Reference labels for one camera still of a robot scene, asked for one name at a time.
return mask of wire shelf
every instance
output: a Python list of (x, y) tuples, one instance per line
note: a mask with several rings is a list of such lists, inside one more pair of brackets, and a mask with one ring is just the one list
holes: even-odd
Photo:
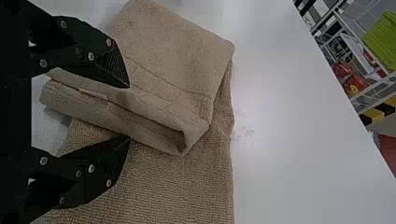
[[(332, 24), (327, 24), (325, 30), (311, 29), (330, 66), (345, 62), (370, 83), (359, 93), (349, 96), (359, 114), (396, 94), (396, 73), (388, 70), (361, 41), (364, 34), (379, 19), (372, 13), (372, 9), (379, 4), (381, 0), (366, 0), (364, 5), (355, 2), (348, 7), (339, 4), (339, 7), (331, 9), (334, 17)], [(367, 55), (373, 58), (370, 62)], [(350, 76), (338, 78), (338, 81), (343, 85)]]

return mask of product on shelf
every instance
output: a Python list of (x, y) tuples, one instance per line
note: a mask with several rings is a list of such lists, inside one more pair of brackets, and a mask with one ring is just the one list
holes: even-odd
[(344, 91), (348, 97), (357, 95), (369, 86), (370, 83), (357, 73), (353, 73), (343, 84)]
[(332, 71), (338, 78), (343, 78), (354, 73), (353, 68), (346, 62), (338, 62), (332, 65)]

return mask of black metal part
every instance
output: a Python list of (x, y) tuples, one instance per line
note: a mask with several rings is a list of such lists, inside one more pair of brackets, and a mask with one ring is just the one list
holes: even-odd
[[(29, 40), (35, 44), (30, 50), (32, 77), (59, 66), (82, 77), (129, 88), (125, 64), (112, 38), (87, 22), (71, 17), (52, 17), (29, 2), (22, 13)], [(46, 66), (40, 64), (41, 60), (45, 60)]]
[[(130, 145), (121, 136), (61, 158), (31, 147), (31, 77), (60, 66), (120, 88), (127, 88), (129, 79), (117, 43), (88, 23), (51, 17), (25, 0), (0, 2), (0, 14), (6, 55), (0, 74), (6, 124), (0, 149), (0, 223), (29, 223), (52, 208), (88, 203), (114, 186)], [(28, 40), (35, 46), (29, 48)], [(93, 173), (87, 172), (90, 164)]]

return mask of textured fabric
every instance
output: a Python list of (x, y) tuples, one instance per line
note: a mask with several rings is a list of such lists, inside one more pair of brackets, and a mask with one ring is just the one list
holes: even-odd
[[(216, 97), (209, 130), (184, 157), (138, 144), (130, 147), (117, 184), (94, 201), (53, 210), (48, 223), (233, 223), (230, 141), (231, 64)], [(62, 154), (115, 133), (74, 119)]]
[(233, 44), (146, 0), (128, 2), (106, 31), (119, 45), (131, 88), (116, 89), (54, 69), (40, 101), (148, 146), (185, 155), (209, 128)]

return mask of burlap-like cloth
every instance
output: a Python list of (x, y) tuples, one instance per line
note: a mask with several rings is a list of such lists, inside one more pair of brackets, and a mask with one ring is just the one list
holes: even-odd
[[(214, 103), (212, 123), (184, 157), (138, 144), (117, 184), (91, 203), (51, 211), (49, 223), (233, 223), (230, 141), (233, 109), (229, 64)], [(115, 133), (74, 119), (61, 154)]]
[(106, 31), (119, 45), (131, 88), (54, 69), (40, 101), (148, 146), (185, 155), (209, 128), (233, 44), (149, 0), (129, 1)]

